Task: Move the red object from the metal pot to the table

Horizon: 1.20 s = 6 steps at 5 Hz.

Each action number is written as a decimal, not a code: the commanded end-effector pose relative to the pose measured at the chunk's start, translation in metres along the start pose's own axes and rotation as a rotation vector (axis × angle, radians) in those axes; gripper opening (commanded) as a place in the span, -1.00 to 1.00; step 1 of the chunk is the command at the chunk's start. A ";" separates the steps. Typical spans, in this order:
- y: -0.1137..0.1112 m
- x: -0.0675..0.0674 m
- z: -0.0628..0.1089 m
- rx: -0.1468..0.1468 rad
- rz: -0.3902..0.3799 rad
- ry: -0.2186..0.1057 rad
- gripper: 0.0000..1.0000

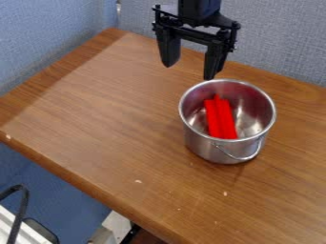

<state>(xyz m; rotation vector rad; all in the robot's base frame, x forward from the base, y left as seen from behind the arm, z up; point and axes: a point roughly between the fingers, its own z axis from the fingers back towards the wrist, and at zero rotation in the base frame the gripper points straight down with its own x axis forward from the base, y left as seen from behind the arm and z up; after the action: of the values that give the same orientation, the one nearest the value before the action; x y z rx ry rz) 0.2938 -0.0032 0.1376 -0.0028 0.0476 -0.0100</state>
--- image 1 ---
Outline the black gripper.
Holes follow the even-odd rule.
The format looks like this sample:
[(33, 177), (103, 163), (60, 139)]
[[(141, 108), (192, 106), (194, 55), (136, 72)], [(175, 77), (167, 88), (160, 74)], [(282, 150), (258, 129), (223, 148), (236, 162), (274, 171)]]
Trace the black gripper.
[(169, 68), (180, 57), (180, 40), (207, 46), (203, 79), (211, 80), (234, 51), (240, 24), (220, 13), (222, 0), (176, 0), (155, 4), (152, 30), (163, 65)]

